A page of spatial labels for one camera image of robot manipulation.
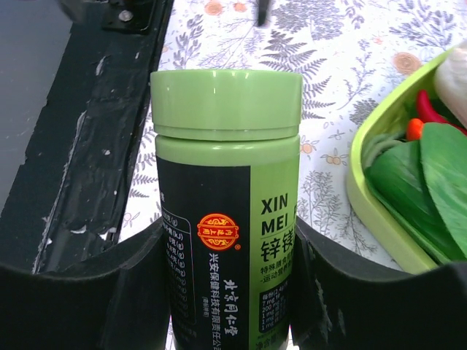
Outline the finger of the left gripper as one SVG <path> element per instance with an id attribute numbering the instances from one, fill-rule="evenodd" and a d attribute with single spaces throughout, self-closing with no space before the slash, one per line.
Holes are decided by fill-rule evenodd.
<path id="1" fill-rule="evenodd" d="M 269 19 L 272 0 L 257 0 L 256 26 L 265 26 Z"/>

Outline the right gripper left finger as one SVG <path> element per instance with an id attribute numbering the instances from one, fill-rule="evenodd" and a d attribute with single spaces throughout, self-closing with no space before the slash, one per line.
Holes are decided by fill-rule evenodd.
<path id="1" fill-rule="evenodd" d="M 1 265 L 2 349 L 164 349 L 169 326 L 160 219 L 64 271 Z"/>

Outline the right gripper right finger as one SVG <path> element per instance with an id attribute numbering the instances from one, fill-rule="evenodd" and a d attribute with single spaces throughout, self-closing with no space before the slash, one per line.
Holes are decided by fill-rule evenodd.
<path id="1" fill-rule="evenodd" d="M 464 349 L 466 264 L 397 271 L 298 221 L 290 314 L 300 349 Z"/>

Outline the green pill bottle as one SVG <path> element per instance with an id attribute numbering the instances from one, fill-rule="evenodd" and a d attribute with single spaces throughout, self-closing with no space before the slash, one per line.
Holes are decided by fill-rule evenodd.
<path id="1" fill-rule="evenodd" d="M 302 78 L 198 69 L 150 76 L 177 349 L 285 349 Z"/>

